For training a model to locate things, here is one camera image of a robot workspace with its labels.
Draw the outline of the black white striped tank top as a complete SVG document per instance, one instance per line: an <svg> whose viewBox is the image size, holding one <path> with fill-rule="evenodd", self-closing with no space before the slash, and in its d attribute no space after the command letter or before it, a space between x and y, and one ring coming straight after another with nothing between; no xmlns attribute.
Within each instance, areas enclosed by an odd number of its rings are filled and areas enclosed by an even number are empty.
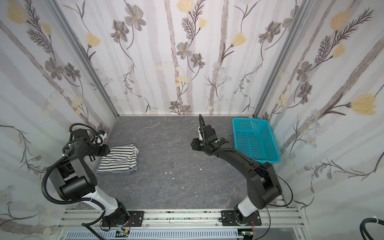
<svg viewBox="0 0 384 240"><path fill-rule="evenodd" d="M139 149L133 145L110 148L106 157L101 157L96 173L105 174L131 174L138 170Z"/></svg>

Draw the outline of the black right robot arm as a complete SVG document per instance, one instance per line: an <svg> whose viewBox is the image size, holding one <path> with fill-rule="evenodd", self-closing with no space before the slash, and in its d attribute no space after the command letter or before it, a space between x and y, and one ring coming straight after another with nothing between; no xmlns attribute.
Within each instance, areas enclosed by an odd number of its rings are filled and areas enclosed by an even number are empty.
<svg viewBox="0 0 384 240"><path fill-rule="evenodd" d="M246 179L248 195L234 208L234 221L244 226L253 213L264 209L283 193L280 177L270 163L258 163L236 150L228 140L218 138L202 115L199 115L199 124L200 137L193 139L192 149L225 160Z"/></svg>

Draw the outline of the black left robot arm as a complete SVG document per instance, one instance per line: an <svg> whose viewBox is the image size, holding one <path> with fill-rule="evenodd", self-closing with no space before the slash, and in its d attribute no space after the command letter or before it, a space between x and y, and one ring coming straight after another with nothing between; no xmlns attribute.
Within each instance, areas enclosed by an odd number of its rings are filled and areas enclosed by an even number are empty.
<svg viewBox="0 0 384 240"><path fill-rule="evenodd" d="M47 168L41 190L43 196L53 204L89 202L98 206L102 211L100 217L91 223L82 224L88 228L102 220L106 208L99 201L86 196L96 192L98 182L84 158L105 157L111 151L108 145L104 144L104 131L96 131L89 125L75 123L70 125L69 134L70 139L63 147L63 156Z"/></svg>

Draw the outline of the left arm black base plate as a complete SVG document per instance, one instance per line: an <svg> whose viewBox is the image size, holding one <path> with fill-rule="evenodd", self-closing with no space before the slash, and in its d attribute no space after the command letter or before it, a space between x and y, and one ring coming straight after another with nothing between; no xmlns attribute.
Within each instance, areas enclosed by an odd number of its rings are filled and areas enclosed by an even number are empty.
<svg viewBox="0 0 384 240"><path fill-rule="evenodd" d="M111 214L104 217L100 225L103 228L112 227L141 227L144 220L144 211L128 211L124 214Z"/></svg>

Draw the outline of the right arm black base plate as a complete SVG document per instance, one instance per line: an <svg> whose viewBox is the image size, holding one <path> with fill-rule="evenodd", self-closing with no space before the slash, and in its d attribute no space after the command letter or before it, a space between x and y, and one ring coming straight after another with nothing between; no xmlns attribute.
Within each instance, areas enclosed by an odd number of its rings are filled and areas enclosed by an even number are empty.
<svg viewBox="0 0 384 240"><path fill-rule="evenodd" d="M261 217L258 211L248 217L242 217L240 212L235 210L222 210L219 221L225 227L234 226L261 226Z"/></svg>

